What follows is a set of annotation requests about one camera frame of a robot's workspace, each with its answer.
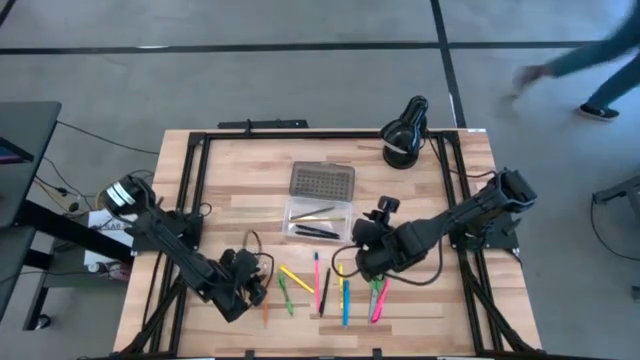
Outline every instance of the person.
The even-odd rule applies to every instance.
[[[526,66],[514,77],[518,96],[543,77],[560,78],[577,71],[611,61],[640,45],[640,0],[636,0],[630,16],[607,39],[570,51],[546,64]],[[610,121],[620,113],[609,105],[640,83],[640,55],[611,76],[576,111],[584,116]]]

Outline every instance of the black desk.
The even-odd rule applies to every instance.
[[[30,248],[36,231],[127,264],[133,263],[129,247],[26,200],[53,135],[60,108],[61,104],[57,102],[0,103],[0,136],[33,155],[30,163],[0,165],[0,281],[18,274],[23,265],[42,270],[51,268],[53,254]],[[17,280],[15,276],[0,284],[0,320]],[[47,294],[47,288],[43,290],[43,286],[32,305],[31,318],[25,323],[26,330],[35,328],[34,321]]]

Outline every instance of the clear plastic box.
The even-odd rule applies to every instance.
[[[326,212],[322,212],[315,215],[305,216],[304,221],[297,222],[292,221],[291,218],[299,216],[305,213],[310,213],[316,210],[333,207],[333,209]],[[342,201],[320,200],[298,196],[291,196],[287,202],[287,206],[284,211],[284,219],[282,221],[282,232],[286,236],[292,236],[297,238],[320,240],[323,242],[342,243],[348,242],[351,239],[351,220],[353,217],[353,207],[351,203]],[[316,221],[322,219],[334,219],[333,221]],[[313,237],[307,235],[296,234],[296,232],[309,232],[308,230],[301,229],[296,225],[302,225],[307,227],[313,227],[315,229],[321,229],[324,231],[330,231],[338,234],[339,239],[328,239],[321,237]]]

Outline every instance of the concrete floor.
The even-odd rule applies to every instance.
[[[449,41],[597,40],[629,0],[440,0]],[[289,42],[437,41],[424,0],[18,0],[0,47],[212,45]],[[640,172],[640,90],[605,124],[572,109],[628,58],[503,100],[513,71],[566,49],[453,50],[467,125],[487,128],[498,166],[520,169],[539,194],[518,230],[524,273],[543,346],[552,353],[637,359],[640,263],[616,258],[589,224],[592,192]],[[214,128],[246,118],[306,118],[313,127],[376,127],[410,96],[430,100],[430,126],[454,116],[439,50],[0,56],[0,101],[57,100],[60,120],[157,150],[168,128]],[[155,158],[59,127],[47,156],[77,188],[95,192]],[[40,175],[57,181],[45,164]],[[54,208],[44,196],[34,199]],[[598,208],[609,244],[640,257],[627,204]],[[48,239],[39,238],[37,247]],[[56,290],[49,330],[22,332],[37,284],[20,279],[0,325],[4,359],[71,359],[111,350],[125,289]]]

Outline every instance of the sneaker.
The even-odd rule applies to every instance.
[[[582,116],[600,121],[611,121],[617,118],[618,115],[620,115],[620,113],[616,110],[609,108],[597,109],[587,104],[583,104],[582,106],[580,106],[578,109],[576,109],[576,112]]]
[[[544,66],[526,66],[518,70],[513,77],[514,97],[520,96],[526,88],[531,86],[536,80],[546,75]]]

